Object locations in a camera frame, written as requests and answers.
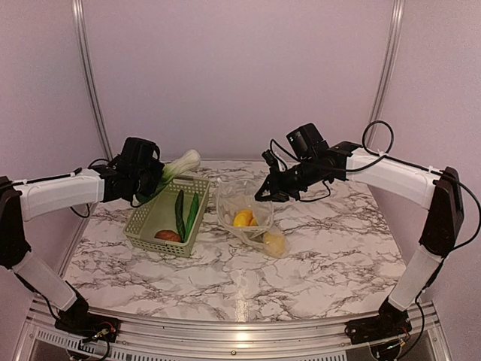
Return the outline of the yellow lemon toy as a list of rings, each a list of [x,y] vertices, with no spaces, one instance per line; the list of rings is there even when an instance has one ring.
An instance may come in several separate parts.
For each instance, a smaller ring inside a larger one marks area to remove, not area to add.
[[[266,232],[262,237],[264,252],[274,258],[283,258],[286,253],[286,239],[283,235]]]

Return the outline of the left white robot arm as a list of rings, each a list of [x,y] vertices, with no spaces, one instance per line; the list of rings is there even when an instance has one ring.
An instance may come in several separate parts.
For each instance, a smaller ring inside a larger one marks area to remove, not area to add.
[[[37,216],[76,205],[133,201],[154,194],[164,164],[121,165],[110,162],[37,180],[5,179],[1,185],[1,265],[30,290],[44,296],[65,314],[66,323],[80,335],[95,328],[86,300],[64,281],[27,242],[24,224]]]

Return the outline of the green bok choy toy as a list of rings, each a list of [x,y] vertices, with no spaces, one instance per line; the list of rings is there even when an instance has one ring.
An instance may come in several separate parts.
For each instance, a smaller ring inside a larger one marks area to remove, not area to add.
[[[197,150],[188,150],[180,158],[165,164],[161,179],[151,196],[135,196],[135,205],[142,205],[154,199],[167,185],[178,176],[194,171],[201,164],[201,156]]]

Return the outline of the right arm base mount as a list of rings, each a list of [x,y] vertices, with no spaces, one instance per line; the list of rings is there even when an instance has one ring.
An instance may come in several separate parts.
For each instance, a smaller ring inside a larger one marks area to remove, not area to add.
[[[381,304],[378,314],[350,320],[346,323],[344,333],[351,344],[379,341],[412,330],[407,310],[399,310],[388,299]]]

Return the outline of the green perforated plastic basket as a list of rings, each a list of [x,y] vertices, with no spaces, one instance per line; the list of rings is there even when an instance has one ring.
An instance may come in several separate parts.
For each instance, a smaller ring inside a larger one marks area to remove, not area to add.
[[[175,178],[152,201],[135,209],[127,221],[123,233],[132,246],[143,250],[188,258],[191,255],[204,211],[209,200],[210,181],[202,177],[181,176]],[[182,242],[170,238],[157,238],[160,231],[177,233],[177,198],[183,192],[183,221],[188,222],[193,200],[198,211],[192,226],[186,228],[188,235]]]

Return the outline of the orange yellow mango toy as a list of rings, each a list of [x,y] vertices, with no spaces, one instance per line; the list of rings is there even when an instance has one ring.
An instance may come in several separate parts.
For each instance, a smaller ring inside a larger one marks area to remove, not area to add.
[[[258,226],[258,222],[254,217],[253,211],[250,209],[239,211],[233,220],[232,225],[234,227],[248,227],[248,226]]]

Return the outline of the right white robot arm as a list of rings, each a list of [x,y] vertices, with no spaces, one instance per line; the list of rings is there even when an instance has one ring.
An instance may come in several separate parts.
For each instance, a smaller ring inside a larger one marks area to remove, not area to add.
[[[350,141],[333,146],[325,141],[302,144],[296,154],[290,155],[294,161],[291,166],[271,148],[262,153],[262,158],[269,171],[255,196],[260,202],[300,200],[309,187],[334,181],[365,184],[400,202],[398,207],[387,208],[385,218],[391,223],[394,212],[401,211],[401,220],[414,223],[406,231],[414,239],[405,271],[384,302],[386,310],[372,322],[378,336],[391,335],[401,325],[399,312],[407,310],[430,286],[455,249],[464,221],[455,169],[414,165]]]

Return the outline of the clear zip top bag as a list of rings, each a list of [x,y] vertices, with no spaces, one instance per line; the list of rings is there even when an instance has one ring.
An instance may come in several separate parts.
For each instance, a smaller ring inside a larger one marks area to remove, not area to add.
[[[288,243],[274,225],[273,204],[255,200],[258,189],[259,185],[254,180],[218,180],[215,192],[218,221],[252,249],[281,259],[288,253]]]

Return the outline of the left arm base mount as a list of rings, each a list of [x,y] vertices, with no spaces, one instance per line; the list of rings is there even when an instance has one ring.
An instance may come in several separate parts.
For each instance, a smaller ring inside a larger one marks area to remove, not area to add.
[[[114,343],[120,328],[120,320],[89,311],[88,302],[74,291],[76,299],[66,311],[59,310],[55,327],[83,337],[82,342],[108,341]]]

